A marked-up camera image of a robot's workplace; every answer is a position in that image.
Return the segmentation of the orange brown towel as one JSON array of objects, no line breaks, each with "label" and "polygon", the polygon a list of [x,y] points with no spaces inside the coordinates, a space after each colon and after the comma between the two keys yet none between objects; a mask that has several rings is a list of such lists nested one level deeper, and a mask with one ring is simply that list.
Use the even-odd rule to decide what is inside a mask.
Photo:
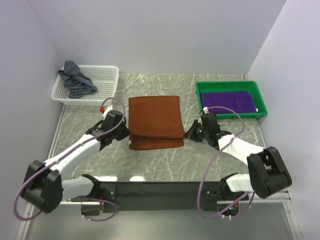
[{"label": "orange brown towel", "polygon": [[128,99],[130,150],[179,148],[185,134],[177,95],[136,96]]}]

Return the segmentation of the purple towel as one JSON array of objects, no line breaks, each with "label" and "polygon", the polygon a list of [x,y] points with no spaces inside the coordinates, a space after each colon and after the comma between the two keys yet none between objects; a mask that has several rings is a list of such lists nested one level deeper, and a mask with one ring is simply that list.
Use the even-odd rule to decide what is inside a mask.
[{"label": "purple towel", "polygon": [[252,95],[248,91],[201,92],[202,107],[225,107],[240,113],[256,113]]}]

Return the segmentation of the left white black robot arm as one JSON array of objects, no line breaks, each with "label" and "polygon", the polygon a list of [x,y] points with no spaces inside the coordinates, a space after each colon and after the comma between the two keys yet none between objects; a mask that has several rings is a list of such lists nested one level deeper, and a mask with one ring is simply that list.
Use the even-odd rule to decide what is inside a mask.
[{"label": "left white black robot arm", "polygon": [[28,166],[19,195],[46,214],[64,200],[77,197],[89,201],[101,199],[105,193],[98,179],[89,174],[74,179],[67,179],[67,176],[113,140],[121,141],[129,134],[124,114],[109,110],[104,119],[89,128],[75,144],[44,162],[33,161]]}]

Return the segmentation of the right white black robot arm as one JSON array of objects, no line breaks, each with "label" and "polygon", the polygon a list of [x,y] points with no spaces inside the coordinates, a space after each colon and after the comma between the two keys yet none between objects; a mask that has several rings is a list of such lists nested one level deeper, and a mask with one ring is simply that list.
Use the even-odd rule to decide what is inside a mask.
[{"label": "right white black robot arm", "polygon": [[212,112],[194,120],[183,137],[194,142],[206,140],[209,146],[247,165],[248,173],[235,173],[221,179],[220,194],[226,200],[231,200],[238,192],[252,192],[265,199],[292,185],[291,175],[275,147],[253,145],[221,130]]}]

